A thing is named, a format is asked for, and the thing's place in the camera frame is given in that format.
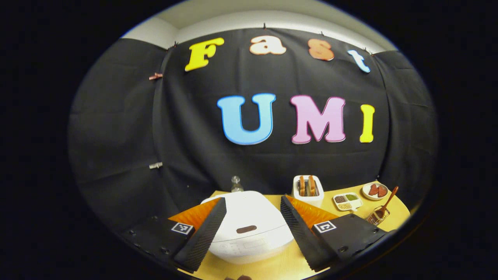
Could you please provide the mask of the black backdrop cloth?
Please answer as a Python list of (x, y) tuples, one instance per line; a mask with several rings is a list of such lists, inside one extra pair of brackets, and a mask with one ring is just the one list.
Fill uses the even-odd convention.
[(228, 192), (234, 175), (263, 194), (290, 193), (297, 175), (325, 191), (378, 180), (412, 209), (437, 142), (429, 90), (399, 51), (261, 27), (169, 49), (119, 39), (87, 73), (68, 124), (82, 196), (118, 232)]

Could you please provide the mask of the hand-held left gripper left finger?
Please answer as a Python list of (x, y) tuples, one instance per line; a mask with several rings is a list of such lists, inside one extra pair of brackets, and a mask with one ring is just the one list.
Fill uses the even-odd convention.
[(123, 231), (123, 239), (160, 266), (194, 273), (226, 215), (226, 199), (212, 199), (171, 217), (152, 216)]

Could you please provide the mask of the white round plate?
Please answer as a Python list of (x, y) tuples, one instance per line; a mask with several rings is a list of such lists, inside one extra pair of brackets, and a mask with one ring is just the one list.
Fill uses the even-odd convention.
[(362, 189), (361, 189), (361, 191), (362, 191), (363, 195), (364, 195), (366, 198), (368, 198), (368, 199), (370, 199), (370, 200), (373, 200), (373, 201), (379, 201), (379, 200), (382, 200), (382, 199), (386, 198), (386, 197), (387, 197), (387, 195), (386, 195), (384, 198), (382, 198), (382, 199), (379, 199), (379, 198), (377, 197), (377, 195), (375, 195), (375, 196), (370, 196), (370, 195), (368, 195), (368, 193), (369, 193), (369, 191), (370, 191), (370, 186), (371, 186), (372, 184), (374, 184), (374, 183), (375, 183), (375, 184), (380, 184), (380, 185), (383, 185), (383, 184), (378, 183), (378, 182), (366, 183), (366, 184), (364, 184), (364, 185), (363, 185), (363, 187), (362, 187)]

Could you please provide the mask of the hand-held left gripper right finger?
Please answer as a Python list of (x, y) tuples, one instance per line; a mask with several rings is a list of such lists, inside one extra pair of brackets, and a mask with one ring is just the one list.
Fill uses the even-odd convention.
[(316, 272), (341, 270), (389, 237), (388, 231), (356, 214), (337, 216), (287, 195), (281, 197), (280, 211)]

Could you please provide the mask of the white divided dish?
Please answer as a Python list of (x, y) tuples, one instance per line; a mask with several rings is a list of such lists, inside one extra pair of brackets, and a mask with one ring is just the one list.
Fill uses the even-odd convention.
[[(343, 196), (345, 197), (345, 195), (347, 195), (347, 194), (354, 194), (354, 195), (356, 195), (356, 196), (358, 197), (358, 199), (357, 199), (357, 200), (354, 200), (354, 201), (348, 201), (348, 200), (347, 200), (347, 203), (350, 203), (350, 204), (352, 205), (352, 209), (351, 209), (350, 211), (357, 211), (357, 209), (358, 209), (359, 207), (363, 206), (363, 201), (361, 200), (360, 196), (359, 196), (358, 194), (354, 193), (354, 192), (347, 192), (347, 193), (337, 194), (337, 195), (335, 195), (335, 196), (343, 195)], [(336, 203), (336, 202), (334, 201), (334, 197), (333, 197), (331, 200), (334, 202), (334, 204), (335, 204), (335, 205), (336, 205), (336, 207), (337, 207), (337, 204), (338, 204), (338, 203)]]

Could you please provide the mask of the white toaster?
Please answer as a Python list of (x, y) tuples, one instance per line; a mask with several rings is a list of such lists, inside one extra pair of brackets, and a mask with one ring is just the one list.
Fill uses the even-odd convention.
[(308, 194), (308, 191), (309, 191), (308, 190), (308, 179), (309, 179), (310, 175), (304, 175), (304, 179), (306, 181), (306, 196), (300, 196), (299, 191), (298, 191), (300, 176), (301, 175), (298, 175), (298, 176), (295, 176), (293, 178), (291, 196), (300, 200), (300, 201), (304, 201), (312, 206), (316, 206), (316, 207), (320, 208), (322, 205), (322, 202), (324, 200), (324, 197), (325, 197), (324, 190), (323, 190), (320, 179), (318, 179), (318, 177), (313, 175), (314, 180), (316, 182), (317, 193), (316, 193), (316, 196), (309, 196), (309, 194)]

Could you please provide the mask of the white rice cooker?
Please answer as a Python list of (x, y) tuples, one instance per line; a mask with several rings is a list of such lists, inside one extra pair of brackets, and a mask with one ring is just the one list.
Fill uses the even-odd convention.
[(242, 191), (207, 198), (224, 198), (226, 215), (209, 252), (231, 264), (249, 264), (274, 257), (294, 240), (281, 212), (261, 193)]

